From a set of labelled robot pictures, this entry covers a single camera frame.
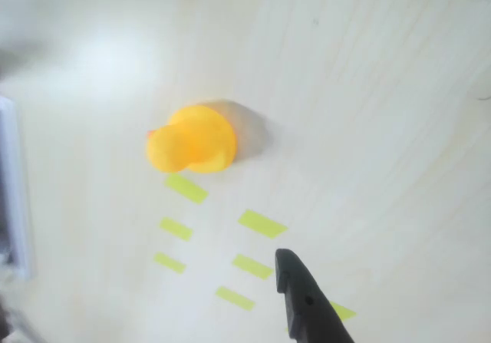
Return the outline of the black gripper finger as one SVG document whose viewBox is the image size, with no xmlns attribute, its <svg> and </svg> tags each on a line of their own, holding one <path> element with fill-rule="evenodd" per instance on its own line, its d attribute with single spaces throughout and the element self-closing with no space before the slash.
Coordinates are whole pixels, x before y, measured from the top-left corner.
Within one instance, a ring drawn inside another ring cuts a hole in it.
<svg viewBox="0 0 491 343">
<path fill-rule="evenodd" d="M 285 296 L 288 334 L 299 343 L 353 343 L 305 264 L 290 249 L 275 251 L 277 292 Z"/>
</svg>

